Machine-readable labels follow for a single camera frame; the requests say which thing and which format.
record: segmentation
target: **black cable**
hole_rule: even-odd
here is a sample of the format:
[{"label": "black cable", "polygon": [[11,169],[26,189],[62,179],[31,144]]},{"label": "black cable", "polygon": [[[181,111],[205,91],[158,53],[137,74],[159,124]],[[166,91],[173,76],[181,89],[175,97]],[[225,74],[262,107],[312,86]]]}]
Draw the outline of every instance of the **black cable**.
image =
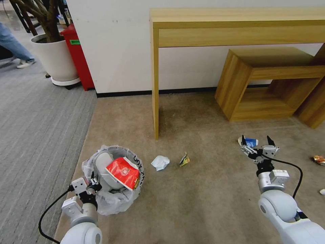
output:
[{"label": "black cable", "polygon": [[267,159],[270,159],[272,161],[276,161],[276,162],[279,162],[279,163],[284,163],[284,164],[288,164],[288,165],[291,165],[295,168],[297,168],[300,172],[300,178],[299,178],[299,181],[298,181],[298,184],[296,186],[296,189],[294,191],[294,194],[292,195],[292,198],[294,199],[296,197],[296,194],[297,194],[297,191],[301,185],[301,182],[302,182],[302,177],[303,177],[303,172],[302,172],[302,169],[300,167],[298,167],[297,165],[293,164],[293,163],[289,163],[289,162],[285,162],[285,161],[282,161],[282,160],[278,160],[278,159],[273,159],[273,158],[270,158],[268,156],[265,156],[264,154],[262,154],[263,157],[267,158]]},{"label": "black cable", "polygon": [[40,217],[40,220],[38,222],[38,230],[41,233],[42,236],[44,236],[46,239],[49,239],[52,242],[55,242],[57,244],[60,244],[59,241],[55,240],[54,238],[48,236],[47,234],[45,234],[42,230],[42,220],[45,216],[45,214],[47,213],[47,211],[54,205],[56,204],[57,201],[59,201],[62,197],[64,197],[64,195],[66,195],[69,191],[73,191],[73,186],[70,185],[69,188],[61,195],[59,196],[53,203],[51,203],[51,205],[49,205],[49,207],[43,212],[42,216]]},{"label": "black cable", "polygon": [[6,13],[6,16],[8,17],[8,19],[10,19],[10,18],[9,18],[9,15],[8,15],[8,13],[7,13],[7,11],[6,11],[6,8],[4,7],[4,0],[2,0],[2,6],[3,6],[3,10],[4,10],[4,12]]}]

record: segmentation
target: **white flower pot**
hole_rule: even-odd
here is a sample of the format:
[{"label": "white flower pot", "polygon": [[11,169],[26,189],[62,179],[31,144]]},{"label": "white flower pot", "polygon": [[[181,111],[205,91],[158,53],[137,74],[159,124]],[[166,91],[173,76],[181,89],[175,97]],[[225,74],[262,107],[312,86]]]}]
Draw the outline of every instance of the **white flower pot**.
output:
[{"label": "white flower pot", "polygon": [[45,34],[31,39],[33,52],[40,59],[46,72],[51,76],[53,84],[60,86],[73,85],[80,81],[66,42],[37,43],[45,38]]}]

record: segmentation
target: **carpet floor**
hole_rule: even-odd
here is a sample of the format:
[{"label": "carpet floor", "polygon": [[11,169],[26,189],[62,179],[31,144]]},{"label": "carpet floor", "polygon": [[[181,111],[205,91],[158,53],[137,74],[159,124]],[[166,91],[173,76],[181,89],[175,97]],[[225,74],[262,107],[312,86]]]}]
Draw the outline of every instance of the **carpet floor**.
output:
[{"label": "carpet floor", "polygon": [[[97,98],[54,86],[39,61],[17,64],[0,65],[0,243],[50,243],[37,224],[71,182]],[[44,219],[50,235],[62,202]]]},{"label": "carpet floor", "polygon": [[[258,208],[256,166],[237,143],[242,134],[266,144],[269,135],[280,147],[277,159],[304,171],[296,201],[304,213],[325,227],[325,167],[310,160],[324,155],[325,124],[312,130],[297,118],[228,122],[213,93],[160,96],[159,140],[154,139],[151,96],[100,98],[73,178],[82,176],[81,162],[102,144],[135,152],[145,166],[141,194],[123,213],[100,216],[103,243],[281,243],[273,225]],[[184,152],[191,162],[179,168]],[[170,164],[156,172],[157,155]],[[288,165],[286,192],[292,194],[299,172]],[[69,229],[61,216],[56,238]]]}]

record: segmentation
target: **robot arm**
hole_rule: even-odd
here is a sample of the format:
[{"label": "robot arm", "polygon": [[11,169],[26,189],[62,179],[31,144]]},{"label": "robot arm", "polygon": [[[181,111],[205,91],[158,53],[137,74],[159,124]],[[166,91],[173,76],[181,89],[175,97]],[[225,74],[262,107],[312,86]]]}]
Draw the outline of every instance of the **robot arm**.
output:
[{"label": "robot arm", "polygon": [[72,181],[76,196],[64,201],[62,211],[70,218],[71,228],[61,244],[101,244],[102,232],[97,227],[96,193],[102,186],[96,178]]},{"label": "robot arm", "polygon": [[325,230],[308,219],[293,197],[283,192],[289,174],[286,170],[274,169],[269,158],[274,158],[279,148],[269,137],[267,140],[269,145],[262,146],[262,149],[252,149],[242,136],[241,145],[242,151],[254,160],[258,168],[256,175],[261,192],[258,202],[261,212],[270,219],[284,244],[324,243]]}]

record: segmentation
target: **crumpled tissue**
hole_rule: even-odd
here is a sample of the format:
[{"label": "crumpled tissue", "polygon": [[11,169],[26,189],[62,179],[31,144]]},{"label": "crumpled tissue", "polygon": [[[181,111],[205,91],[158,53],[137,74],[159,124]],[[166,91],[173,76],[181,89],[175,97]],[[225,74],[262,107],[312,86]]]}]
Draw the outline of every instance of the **crumpled tissue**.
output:
[{"label": "crumpled tissue", "polygon": [[163,170],[169,164],[169,158],[164,156],[157,156],[152,162],[151,165],[156,168],[157,171]]}]

